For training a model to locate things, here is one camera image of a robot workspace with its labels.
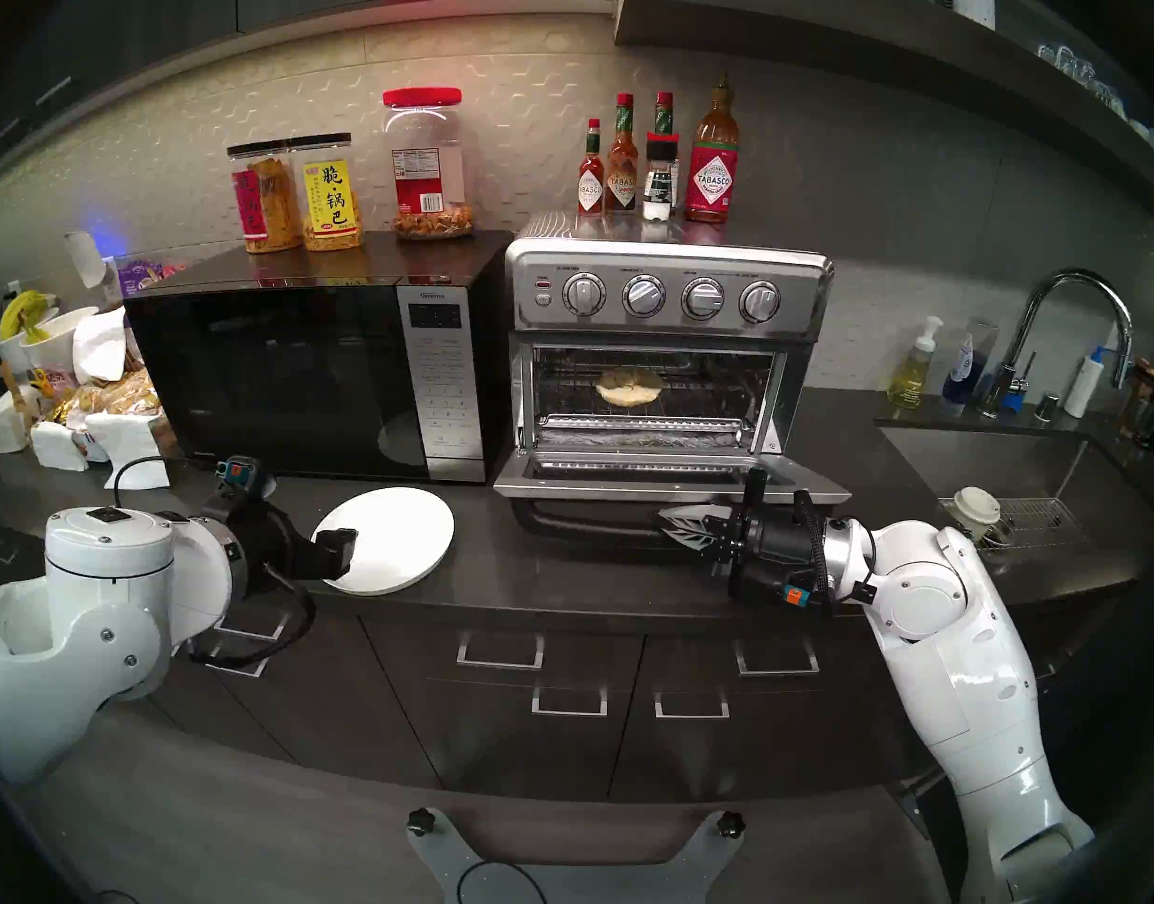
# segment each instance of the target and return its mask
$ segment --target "faucet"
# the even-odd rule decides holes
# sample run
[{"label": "faucet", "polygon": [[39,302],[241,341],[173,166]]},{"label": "faucet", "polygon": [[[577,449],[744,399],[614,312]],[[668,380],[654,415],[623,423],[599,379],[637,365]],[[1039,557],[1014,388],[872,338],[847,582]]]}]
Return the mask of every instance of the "faucet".
[{"label": "faucet", "polygon": [[1119,348],[1117,366],[1112,372],[1112,388],[1121,388],[1125,383],[1125,376],[1129,374],[1129,366],[1132,364],[1133,356],[1133,322],[1129,319],[1129,308],[1125,306],[1125,301],[1121,299],[1121,296],[1112,290],[1112,286],[1107,281],[1094,271],[1063,269],[1041,282],[1033,290],[1033,294],[1028,296],[1024,316],[1020,319],[1020,326],[1017,327],[1017,335],[1012,337],[1007,352],[1003,354],[1001,371],[996,374],[995,382],[986,396],[983,396],[983,401],[979,406],[980,411],[987,417],[996,416],[1001,409],[1003,397],[1009,393],[1009,388],[1011,388],[1012,382],[1017,378],[1017,361],[1020,359],[1020,351],[1024,350],[1025,341],[1028,338],[1028,330],[1033,327],[1041,302],[1046,300],[1046,296],[1051,291],[1071,281],[1091,284],[1093,289],[1104,294],[1108,302],[1112,305],[1112,311],[1117,319],[1117,345]]}]

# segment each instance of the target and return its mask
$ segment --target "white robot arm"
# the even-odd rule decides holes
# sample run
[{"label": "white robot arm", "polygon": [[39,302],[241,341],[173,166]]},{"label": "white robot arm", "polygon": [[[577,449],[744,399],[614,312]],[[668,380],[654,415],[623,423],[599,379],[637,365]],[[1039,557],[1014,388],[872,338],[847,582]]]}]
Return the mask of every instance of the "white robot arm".
[{"label": "white robot arm", "polygon": [[969,852],[961,901],[1033,897],[1093,832],[1057,795],[1033,665],[975,545],[923,522],[874,533],[855,520],[825,522],[805,493],[794,513],[760,508],[764,488],[762,470],[742,506],[666,510],[666,533],[726,568],[733,595],[750,577],[795,605],[860,603],[915,732],[957,794]]},{"label": "white robot arm", "polygon": [[[108,700],[153,690],[173,651],[210,628],[231,599],[288,585],[287,577],[346,571],[354,531],[324,531],[316,543],[301,538],[261,499],[257,461],[231,458],[217,475],[222,484],[195,518],[113,506],[51,515],[45,575],[0,587],[6,782],[29,782],[65,755]],[[299,633],[312,620],[309,612]]]}]

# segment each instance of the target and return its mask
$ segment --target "black microwave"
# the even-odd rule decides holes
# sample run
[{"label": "black microwave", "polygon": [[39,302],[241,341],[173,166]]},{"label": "black microwave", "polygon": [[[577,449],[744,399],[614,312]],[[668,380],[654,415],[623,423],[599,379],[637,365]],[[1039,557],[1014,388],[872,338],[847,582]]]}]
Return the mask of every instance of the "black microwave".
[{"label": "black microwave", "polygon": [[190,458],[484,483],[509,427],[510,239],[239,247],[140,289],[125,311]]}]

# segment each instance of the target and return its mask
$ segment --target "backsplash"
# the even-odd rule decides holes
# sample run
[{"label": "backsplash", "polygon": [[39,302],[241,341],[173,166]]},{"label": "backsplash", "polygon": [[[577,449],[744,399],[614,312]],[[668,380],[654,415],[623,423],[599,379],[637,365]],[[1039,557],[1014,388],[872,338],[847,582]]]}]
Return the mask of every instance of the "backsplash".
[{"label": "backsplash", "polygon": [[[585,120],[636,96],[636,139],[659,89],[675,98],[683,156],[724,70],[742,150],[734,215],[769,218],[773,244],[835,263],[807,383],[884,388],[924,314],[939,314],[939,389],[974,314],[1011,338],[1028,289],[1078,266],[1122,293],[1136,352],[1154,359],[1154,219],[1082,165],[999,125],[886,87],[759,60],[616,48],[599,15],[507,15],[383,25],[263,48],[193,69],[89,115],[0,175],[0,293],[40,276],[88,294],[62,246],[87,229],[104,254],[197,262],[240,245],[225,145],[351,132],[364,222],[395,212],[381,94],[463,89],[478,226],[518,229],[570,207]],[[609,144],[604,141],[604,148]],[[1025,357],[1031,401],[1065,393],[1110,311],[1094,292],[1051,296]],[[1112,397],[1104,394],[1104,401]]]}]

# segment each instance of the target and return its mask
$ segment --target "stainless steel sink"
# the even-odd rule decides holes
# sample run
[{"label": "stainless steel sink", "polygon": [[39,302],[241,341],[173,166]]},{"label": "stainless steel sink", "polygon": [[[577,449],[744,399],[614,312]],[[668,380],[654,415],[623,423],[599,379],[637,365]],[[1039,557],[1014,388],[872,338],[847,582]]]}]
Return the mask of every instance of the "stainless steel sink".
[{"label": "stainless steel sink", "polygon": [[937,496],[936,523],[959,526],[951,509],[965,486],[1001,500],[1001,524],[980,553],[1006,600],[1109,588],[1149,563],[1153,508],[1082,435],[882,431]]}]

